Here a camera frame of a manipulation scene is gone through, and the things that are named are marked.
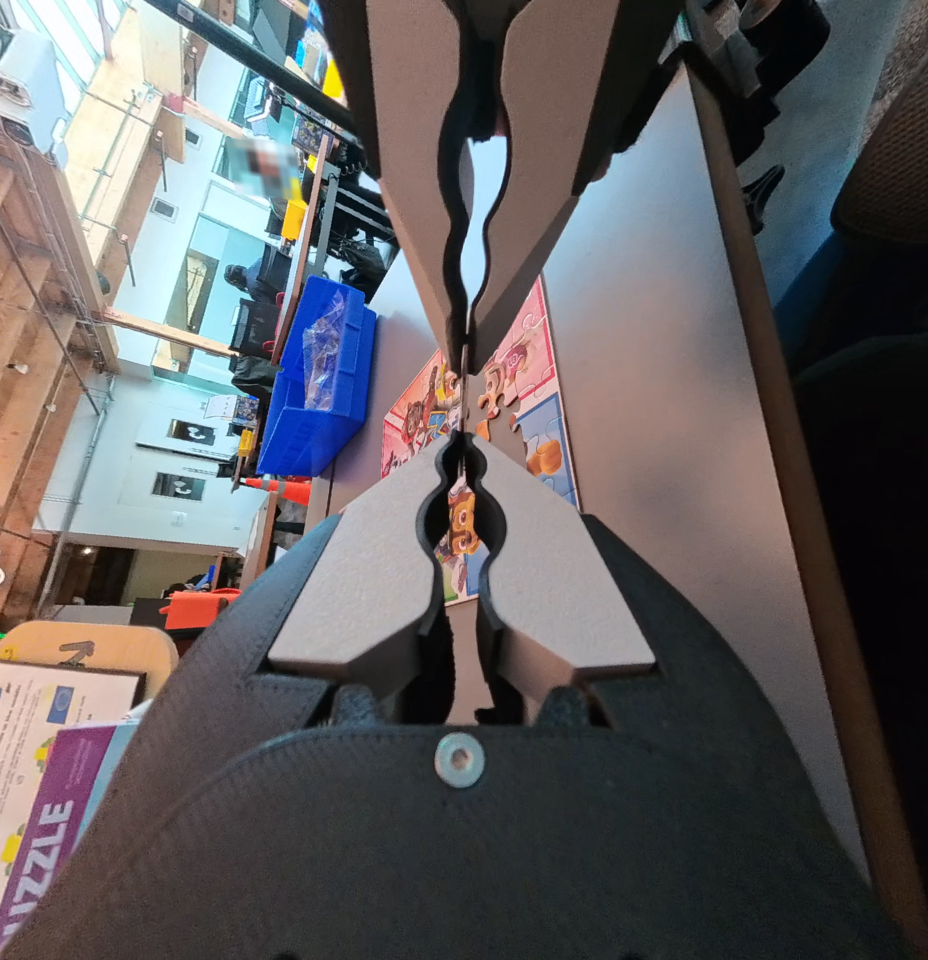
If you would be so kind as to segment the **clear plastic bag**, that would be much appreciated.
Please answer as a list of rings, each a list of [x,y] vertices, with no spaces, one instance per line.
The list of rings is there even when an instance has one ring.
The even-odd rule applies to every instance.
[[[349,295],[335,292],[329,305],[304,331],[304,403],[307,411],[327,412],[333,403]]]

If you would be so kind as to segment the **blue storage bin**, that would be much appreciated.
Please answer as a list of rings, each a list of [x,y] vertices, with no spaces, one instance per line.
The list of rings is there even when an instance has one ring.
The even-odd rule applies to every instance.
[[[332,295],[349,295],[345,329],[329,411],[307,411],[304,403],[306,356],[302,335],[329,305]],[[279,360],[272,398],[257,456],[260,474],[320,474],[347,445],[366,417],[374,354],[376,314],[364,295],[346,284],[310,276]]]

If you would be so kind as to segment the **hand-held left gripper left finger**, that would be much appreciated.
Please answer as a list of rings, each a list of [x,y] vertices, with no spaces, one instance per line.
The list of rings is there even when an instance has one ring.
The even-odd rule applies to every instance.
[[[327,538],[268,652],[271,666],[395,697],[399,718],[446,722],[453,635],[436,547],[462,434],[440,438],[324,524]]]

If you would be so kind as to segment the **partly assembled cartoon jigsaw puzzle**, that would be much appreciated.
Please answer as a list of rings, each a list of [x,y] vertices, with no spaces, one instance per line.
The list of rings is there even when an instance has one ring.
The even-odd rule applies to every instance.
[[[535,280],[517,318],[479,376],[475,433],[521,439],[526,468],[575,508],[577,482],[568,438],[544,279]],[[460,387],[437,349],[383,419],[381,477],[386,478],[461,420]],[[435,550],[446,606],[473,600],[488,547],[476,534],[473,491],[462,479],[448,496],[449,527]]]

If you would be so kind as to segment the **black frame desk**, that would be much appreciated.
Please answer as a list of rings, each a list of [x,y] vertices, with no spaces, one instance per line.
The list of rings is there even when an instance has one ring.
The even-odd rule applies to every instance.
[[[230,27],[188,2],[148,1],[148,5],[294,97],[322,117],[338,137],[361,145],[353,118],[344,106],[268,57],[252,43],[244,41]]]

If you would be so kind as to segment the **orange traffic cone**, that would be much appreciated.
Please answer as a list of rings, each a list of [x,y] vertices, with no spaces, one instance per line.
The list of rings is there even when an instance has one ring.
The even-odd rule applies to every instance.
[[[308,507],[312,491],[312,479],[298,476],[290,478],[267,479],[262,477],[241,478],[243,487],[264,490],[268,494],[277,494],[279,498]]]

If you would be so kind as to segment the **white ceiling device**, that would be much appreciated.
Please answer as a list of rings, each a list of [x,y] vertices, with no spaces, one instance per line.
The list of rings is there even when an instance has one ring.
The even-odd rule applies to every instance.
[[[0,125],[15,143],[51,162],[66,116],[53,43],[39,33],[0,26]]]

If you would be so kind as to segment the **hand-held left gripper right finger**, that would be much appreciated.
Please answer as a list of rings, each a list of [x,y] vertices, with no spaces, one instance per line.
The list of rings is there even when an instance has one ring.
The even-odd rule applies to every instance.
[[[477,647],[492,706],[522,724],[551,691],[645,674],[657,660],[586,518],[487,440],[468,436],[479,576]]]

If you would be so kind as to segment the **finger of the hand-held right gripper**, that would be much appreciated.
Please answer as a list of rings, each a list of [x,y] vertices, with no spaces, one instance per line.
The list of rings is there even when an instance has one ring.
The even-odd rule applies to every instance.
[[[466,370],[461,276],[470,214],[460,160],[470,125],[470,36],[463,6],[366,4],[379,185],[425,316],[450,369]]]
[[[682,2],[525,2],[509,15],[495,93],[505,173],[483,227],[468,371],[491,358],[579,198],[647,89]]]

